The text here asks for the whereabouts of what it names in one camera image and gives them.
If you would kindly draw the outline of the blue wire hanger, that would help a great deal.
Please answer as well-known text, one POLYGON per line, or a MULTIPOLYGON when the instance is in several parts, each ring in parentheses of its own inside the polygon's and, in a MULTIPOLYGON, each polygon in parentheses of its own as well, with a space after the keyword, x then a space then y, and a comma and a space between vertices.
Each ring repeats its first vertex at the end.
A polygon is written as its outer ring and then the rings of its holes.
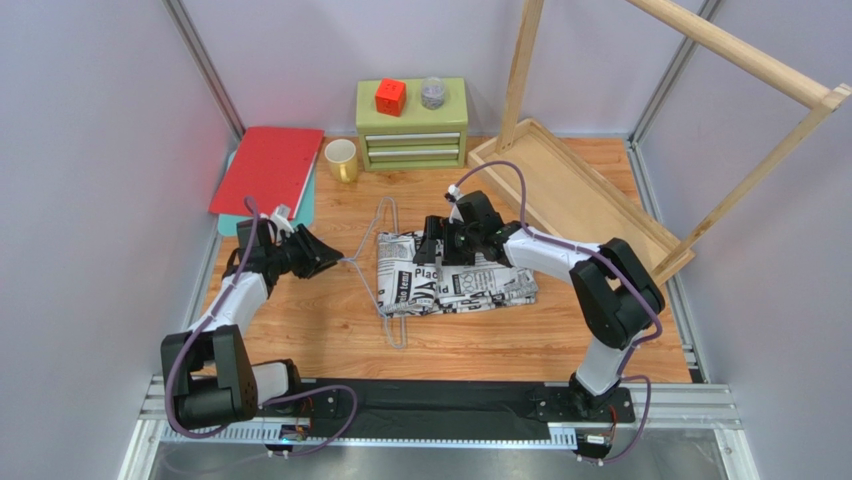
POLYGON ((381 258, 381 255, 380 255, 380 244, 378 244, 378 246, 377 246, 378 247, 377 248, 377 264, 376 264, 377 288, 376 288, 375 291, 373 291, 373 289, 369 286, 367 279, 366 279, 366 275, 363 273, 363 271, 360 268, 360 265, 358 263, 359 257, 361 256, 362 252, 365 250, 367 241, 372 238, 372 235, 374 233, 376 233, 377 234, 376 240, 377 241, 380 240, 381 235, 380 235, 379 232, 376 231, 376 228, 379 226, 379 222, 383 219, 384 212, 387 208, 390 209, 390 213, 391 213, 393 233, 394 234, 399 233, 399 220, 398 220, 397 203, 396 203, 394 198, 392 198, 390 196, 384 196, 379 201, 377 208, 376 208, 376 211, 375 211, 375 215, 374 215, 373 219, 371 220, 370 224, 368 225, 368 227, 365 231, 365 234, 364 234, 356 252, 350 257, 344 257, 342 259, 342 262, 349 263, 354 267, 356 273, 358 274, 360 280, 362 281, 362 284, 366 288, 367 293, 369 294, 370 299, 373 303, 373 306, 374 306, 379 318, 382 321, 382 328, 383 328, 383 331, 385 333, 388 344, 394 349, 403 350, 407 347, 407 340, 408 340, 407 328, 406 328, 406 317, 401 316, 399 318, 399 333, 400 333, 400 335, 399 335, 399 337, 395 337, 394 333, 393 333, 392 326, 391 326, 392 317, 383 309, 382 306, 379 305, 379 302, 381 300, 381 293, 379 293, 379 290, 381 290, 382 286, 384 285, 383 280, 380 279, 380 276, 384 274, 384 272, 383 272, 384 260, 381 258))

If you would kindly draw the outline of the newspaper print trousers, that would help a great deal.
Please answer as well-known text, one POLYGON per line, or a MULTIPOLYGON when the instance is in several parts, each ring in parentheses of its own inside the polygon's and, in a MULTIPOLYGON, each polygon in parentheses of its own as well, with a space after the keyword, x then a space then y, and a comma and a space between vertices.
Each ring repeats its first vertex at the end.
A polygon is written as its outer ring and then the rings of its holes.
POLYGON ((473 266, 416 265, 412 259, 422 241, 420 231, 381 232, 380 276, 384 285, 379 305, 393 318, 469 313, 536 302, 539 291, 533 272, 505 267, 477 255, 473 266))

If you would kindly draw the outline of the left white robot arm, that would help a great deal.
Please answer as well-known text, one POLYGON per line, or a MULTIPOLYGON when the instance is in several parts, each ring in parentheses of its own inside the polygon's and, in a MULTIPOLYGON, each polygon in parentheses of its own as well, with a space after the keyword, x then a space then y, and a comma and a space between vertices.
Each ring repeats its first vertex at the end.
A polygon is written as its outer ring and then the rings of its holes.
POLYGON ((252 364, 243 332, 281 276, 310 279, 343 258, 305 226, 279 227, 266 218, 239 223, 237 239, 213 303, 160 347, 167 418, 190 438, 251 420, 272 400, 298 393, 293 361, 252 364))

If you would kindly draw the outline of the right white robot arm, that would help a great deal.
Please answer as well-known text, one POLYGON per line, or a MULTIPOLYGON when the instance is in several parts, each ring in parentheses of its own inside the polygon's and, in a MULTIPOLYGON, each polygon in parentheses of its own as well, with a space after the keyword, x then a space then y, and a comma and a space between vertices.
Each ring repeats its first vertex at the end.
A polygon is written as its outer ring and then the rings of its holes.
POLYGON ((476 255, 570 284, 593 339, 569 380, 568 408, 584 419, 609 412, 621 375, 647 329, 659 325, 663 294, 631 246, 613 238, 575 243, 505 222, 481 191, 450 199, 451 216, 425 220, 416 265, 471 265, 476 255))

